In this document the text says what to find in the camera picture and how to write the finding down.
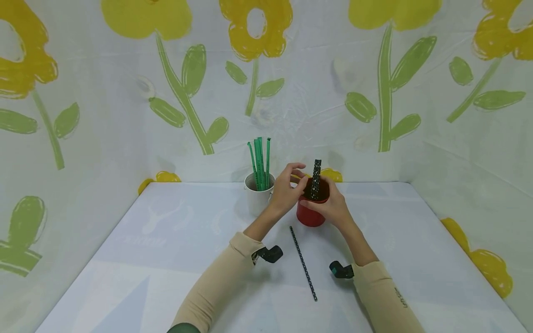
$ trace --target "right hand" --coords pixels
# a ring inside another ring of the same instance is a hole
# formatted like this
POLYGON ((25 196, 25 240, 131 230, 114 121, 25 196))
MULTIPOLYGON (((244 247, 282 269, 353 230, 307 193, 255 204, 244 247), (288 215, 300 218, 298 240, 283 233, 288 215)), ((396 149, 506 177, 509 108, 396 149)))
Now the right hand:
POLYGON ((339 192, 335 182, 328 177, 320 176, 322 180, 326 181, 329 185, 329 199, 323 204, 317 204, 315 202, 302 200, 300 205, 307 207, 311 210, 319 212, 327 220, 331 222, 332 225, 336 226, 337 229, 343 229, 349 224, 353 224, 353 218, 348 210, 346 205, 346 200, 342 193, 339 192))

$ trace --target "beige sleeve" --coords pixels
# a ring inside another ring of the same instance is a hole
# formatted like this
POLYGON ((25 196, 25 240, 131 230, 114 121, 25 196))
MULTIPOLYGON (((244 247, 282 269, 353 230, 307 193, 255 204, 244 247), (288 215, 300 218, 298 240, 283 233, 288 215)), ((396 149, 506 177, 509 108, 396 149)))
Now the beige sleeve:
POLYGON ((424 333, 382 262, 352 268, 353 284, 375 333, 424 333))
POLYGON ((213 322, 218 305, 232 291, 240 279, 253 267, 252 254, 263 248, 242 232, 230 240, 228 247, 200 276, 185 297, 172 323, 194 325, 200 333, 207 333, 213 322))

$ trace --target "white cup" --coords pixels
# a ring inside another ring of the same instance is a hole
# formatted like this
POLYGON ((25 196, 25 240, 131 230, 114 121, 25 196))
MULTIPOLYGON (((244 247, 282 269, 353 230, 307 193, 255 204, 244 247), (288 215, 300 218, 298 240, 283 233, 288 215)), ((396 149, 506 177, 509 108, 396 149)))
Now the white cup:
POLYGON ((252 216, 259 216, 263 210, 268 206, 268 201, 272 195, 272 189, 274 187, 274 181, 276 178, 270 176, 270 184, 268 190, 256 191, 257 186, 255 184, 254 173, 249 174, 244 179, 244 188, 246 190, 246 201, 248 201, 248 211, 252 216))

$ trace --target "green flower stem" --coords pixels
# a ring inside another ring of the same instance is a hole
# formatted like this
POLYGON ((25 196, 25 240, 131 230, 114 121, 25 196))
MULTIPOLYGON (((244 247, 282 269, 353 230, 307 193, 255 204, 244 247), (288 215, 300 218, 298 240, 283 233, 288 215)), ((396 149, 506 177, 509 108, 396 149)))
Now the green flower stem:
POLYGON ((50 139, 50 143, 52 144, 52 150, 54 151, 55 164, 57 165, 58 170, 61 170, 65 168, 65 161, 63 160, 61 146, 59 146, 59 140, 54 133, 54 127, 52 125, 52 122, 50 121, 50 116, 48 115, 48 112, 46 112, 46 108, 44 107, 43 101, 41 100, 41 97, 39 96, 36 90, 33 90, 31 92, 31 97, 35 101, 35 105, 39 110, 39 113, 44 122, 44 126, 46 127, 46 131, 48 132, 48 138, 50 139))
POLYGON ((468 95, 468 97, 459 105, 457 109, 454 110, 454 112, 450 113, 448 118, 446 120, 449 123, 453 123, 457 118, 459 118, 465 111, 468 109, 468 107, 474 102, 474 99, 478 96, 478 94, 481 92, 481 90, 485 87, 487 82, 489 82, 490 78, 494 75, 496 72, 496 69, 498 69, 498 66, 502 62, 502 58, 496 58, 494 61, 490 64, 489 69, 483 74, 483 77, 481 80, 479 80, 478 84, 474 87, 474 90, 468 95))
POLYGON ((254 109, 255 94, 257 90, 257 75, 259 74, 259 58, 253 61, 254 69, 252 71, 252 87, 250 88, 250 97, 248 98, 248 105, 246 106, 245 115, 251 116, 254 109))
POLYGON ((192 106, 191 100, 187 95, 187 92, 183 88, 180 80, 176 76, 176 73, 172 69, 170 62, 168 60, 167 53, 165 51, 165 46, 163 46, 163 41, 159 35, 157 37, 157 50, 159 51, 159 57, 161 58, 161 64, 163 65, 163 71, 165 72, 166 79, 172 92, 176 96, 177 100, 181 104, 181 107, 187 114, 189 118, 189 123, 191 124, 192 131, 194 132, 198 143, 200 144, 201 150, 204 155, 212 155, 215 153, 213 145, 207 139, 207 135, 203 125, 201 124, 200 118, 196 114, 196 110, 192 106))
POLYGON ((388 25, 381 42, 379 61, 377 64, 377 86, 379 91, 379 117, 381 130, 379 132, 378 152, 391 150, 391 118, 392 118, 392 89, 391 89, 391 41, 392 26, 388 25))

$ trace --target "table surface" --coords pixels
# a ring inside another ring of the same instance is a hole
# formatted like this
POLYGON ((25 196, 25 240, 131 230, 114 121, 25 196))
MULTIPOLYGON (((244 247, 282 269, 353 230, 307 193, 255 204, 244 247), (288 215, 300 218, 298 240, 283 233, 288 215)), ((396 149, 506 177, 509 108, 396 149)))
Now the table surface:
MULTIPOLYGON (((527 333, 411 185, 338 187, 427 332, 527 333)), ((201 273, 253 221, 245 200, 242 183, 151 183, 37 333, 166 332, 201 273)), ((344 240, 328 223, 301 225, 295 212, 263 241, 283 257, 260 259, 242 277, 212 332, 372 332, 351 281, 328 269, 349 264, 344 240)))

